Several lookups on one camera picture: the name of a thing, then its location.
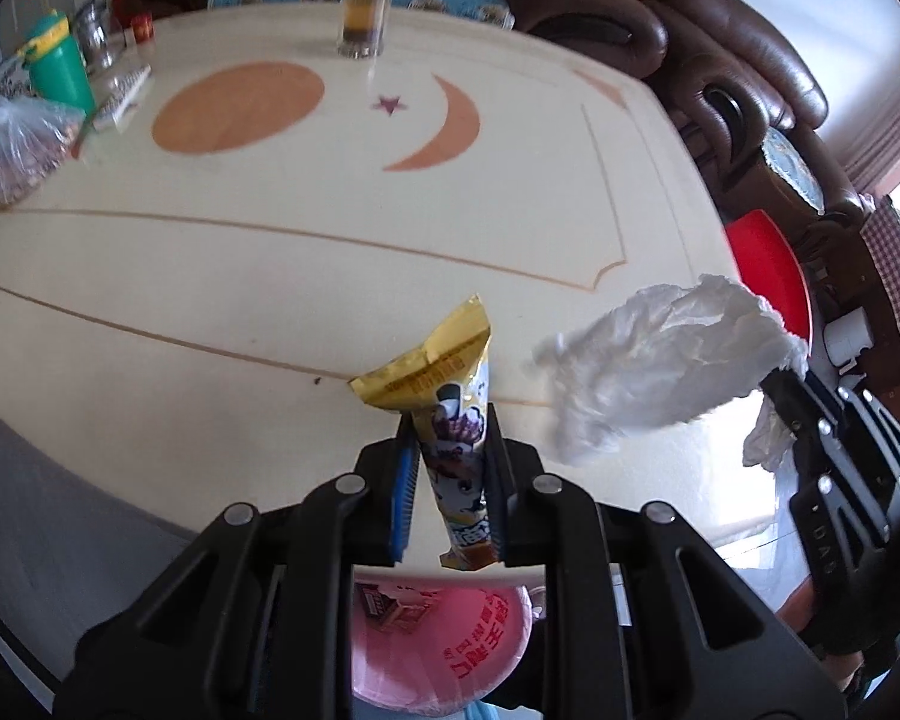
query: green water bottle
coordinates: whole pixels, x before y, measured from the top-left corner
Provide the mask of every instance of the green water bottle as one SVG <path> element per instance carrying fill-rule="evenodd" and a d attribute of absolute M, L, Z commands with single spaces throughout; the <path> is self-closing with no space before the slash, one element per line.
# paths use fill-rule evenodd
<path fill-rule="evenodd" d="M 31 83 L 42 98 L 82 108 L 87 116 L 94 112 L 97 104 L 66 16 L 52 10 L 40 19 L 23 52 Z"/>

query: small red box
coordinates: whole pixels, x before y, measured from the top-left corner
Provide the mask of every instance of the small red box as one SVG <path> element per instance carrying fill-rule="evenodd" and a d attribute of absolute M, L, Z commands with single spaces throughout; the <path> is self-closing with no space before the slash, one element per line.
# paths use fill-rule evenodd
<path fill-rule="evenodd" d="M 130 28 L 133 30 L 133 39 L 138 46 L 152 40 L 154 39 L 154 16 L 149 13 L 138 13 L 130 19 Z"/>
<path fill-rule="evenodd" d="M 377 631 L 401 631 L 411 634 L 428 611 L 439 603 L 436 593 L 401 587 L 402 597 L 394 599 L 381 592 L 376 584 L 357 583 L 367 622 Z"/>

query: table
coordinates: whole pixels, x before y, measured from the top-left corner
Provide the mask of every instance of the table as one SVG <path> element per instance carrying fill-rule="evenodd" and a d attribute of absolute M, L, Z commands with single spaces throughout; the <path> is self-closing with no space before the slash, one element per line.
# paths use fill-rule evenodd
<path fill-rule="evenodd" d="M 396 417 L 346 381 L 480 293 L 491 399 L 543 445 L 538 343 L 636 290 L 735 276 L 701 178 L 650 91 L 586 57 L 394 12 L 375 62 L 336 56 L 333 4 L 158 23 L 151 89 L 0 214 L 0 418 L 65 469 L 197 531 L 232 501 L 298 502 Z M 773 477 L 743 469 L 759 396 L 548 469 L 598 500 L 672 502 L 705 536 L 759 531 Z M 424 474 L 396 570 L 439 567 Z"/>

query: floor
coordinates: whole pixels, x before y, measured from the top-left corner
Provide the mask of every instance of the floor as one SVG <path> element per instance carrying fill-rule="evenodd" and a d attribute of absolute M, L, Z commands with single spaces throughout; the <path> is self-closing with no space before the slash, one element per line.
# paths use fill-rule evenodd
<path fill-rule="evenodd" d="M 0 618 L 53 675 L 64 677 L 80 635 L 129 605 L 187 541 L 0 422 Z"/>

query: crumpled tissue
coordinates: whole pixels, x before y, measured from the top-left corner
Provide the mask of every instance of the crumpled tissue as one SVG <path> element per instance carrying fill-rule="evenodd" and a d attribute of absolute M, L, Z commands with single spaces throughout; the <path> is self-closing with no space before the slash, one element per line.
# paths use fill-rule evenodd
<path fill-rule="evenodd" d="M 763 466 L 776 473 L 796 440 L 773 408 L 773 401 L 764 395 L 756 425 L 744 439 L 744 466 Z"/>
<path fill-rule="evenodd" d="M 583 333 L 536 351 L 552 377 L 554 459 L 579 466 L 621 437 L 690 421 L 749 395 L 777 368 L 804 376 L 807 354 L 765 298 L 725 276 L 640 290 Z"/>

